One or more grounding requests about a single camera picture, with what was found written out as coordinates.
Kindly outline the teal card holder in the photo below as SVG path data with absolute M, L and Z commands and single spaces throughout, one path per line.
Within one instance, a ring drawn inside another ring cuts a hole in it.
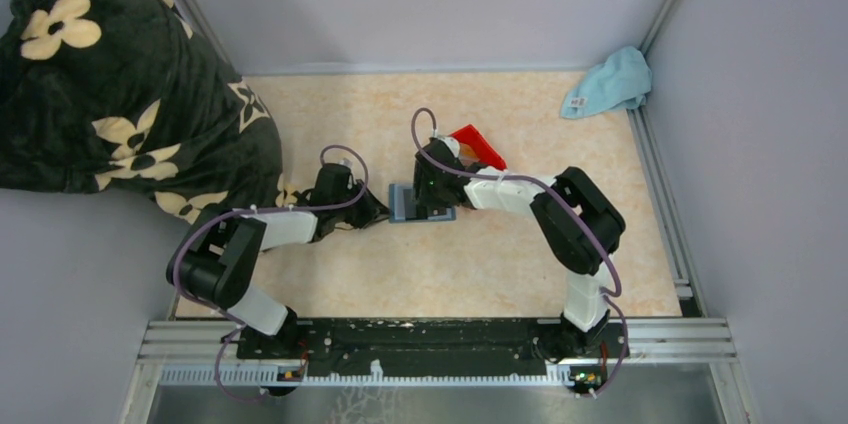
M 411 184 L 392 183 L 388 190 L 389 222 L 392 224 L 449 222 L 456 219 L 456 209 L 453 207 L 431 208 L 418 204 Z

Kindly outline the red plastic bin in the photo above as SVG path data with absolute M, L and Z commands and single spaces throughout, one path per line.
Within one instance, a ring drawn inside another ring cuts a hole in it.
M 452 132 L 450 136 L 455 138 L 460 144 L 464 143 L 475 151 L 479 160 L 473 163 L 480 163 L 485 166 L 494 167 L 501 171 L 507 169 L 507 164 L 503 157 L 494 149 L 494 147 L 474 125 L 467 124 Z

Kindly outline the light blue cloth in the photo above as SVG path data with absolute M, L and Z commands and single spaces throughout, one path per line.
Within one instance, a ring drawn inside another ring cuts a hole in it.
M 644 105 L 653 88 L 653 73 L 644 54 L 633 46 L 613 52 L 592 67 L 565 96 L 560 116 L 583 119 Z

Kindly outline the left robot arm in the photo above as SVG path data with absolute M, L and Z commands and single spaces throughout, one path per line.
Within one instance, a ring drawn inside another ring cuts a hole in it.
M 323 165 L 312 188 L 290 195 L 292 203 L 277 208 L 207 207 L 166 270 L 182 296 L 260 333 L 263 348 L 277 358 L 297 350 L 300 332 L 296 313 L 252 282 L 261 253 L 317 243 L 339 228 L 366 229 L 390 214 L 344 164 Z

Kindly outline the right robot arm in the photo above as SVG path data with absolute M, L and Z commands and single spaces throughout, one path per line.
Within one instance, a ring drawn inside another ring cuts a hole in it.
M 415 160 L 413 192 L 418 204 L 503 211 L 536 221 L 568 272 L 561 314 L 564 345 L 576 356 L 588 356 L 599 347 L 609 301 L 622 291 L 612 257 L 626 223 L 589 176 L 577 167 L 548 177 L 479 163 L 465 167 L 458 143 L 447 137 L 420 146 Z

